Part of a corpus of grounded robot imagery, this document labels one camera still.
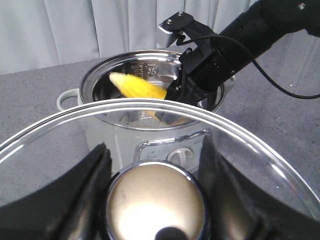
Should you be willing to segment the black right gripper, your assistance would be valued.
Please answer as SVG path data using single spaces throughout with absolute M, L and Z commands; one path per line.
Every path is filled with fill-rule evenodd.
M 233 77 L 234 69 L 214 41 L 200 41 L 192 50 L 187 48 L 179 57 L 177 80 L 167 89 L 166 100 L 180 103 L 214 103 L 218 88 Z M 166 125 L 195 125 L 194 119 L 174 113 L 154 113 Z

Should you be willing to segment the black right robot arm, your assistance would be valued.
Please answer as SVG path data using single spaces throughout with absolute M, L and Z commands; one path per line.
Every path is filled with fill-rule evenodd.
M 159 26 L 172 43 L 196 44 L 180 56 L 180 71 L 165 98 L 209 109 L 220 85 L 288 33 L 320 35 L 317 0 L 259 0 L 220 33 L 177 12 Z M 206 195 L 207 240 L 317 240 L 320 223 L 275 199 L 251 182 L 205 137 L 198 182 Z

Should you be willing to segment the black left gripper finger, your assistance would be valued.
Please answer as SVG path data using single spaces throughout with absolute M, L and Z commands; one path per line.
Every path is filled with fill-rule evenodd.
M 94 240 L 112 175 L 110 150 L 97 145 L 47 186 L 0 208 L 2 240 Z

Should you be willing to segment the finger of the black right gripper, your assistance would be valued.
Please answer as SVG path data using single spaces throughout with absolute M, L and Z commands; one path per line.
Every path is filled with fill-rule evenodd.
M 318 240 L 320 222 L 259 188 L 205 136 L 197 180 L 210 210 L 213 240 Z

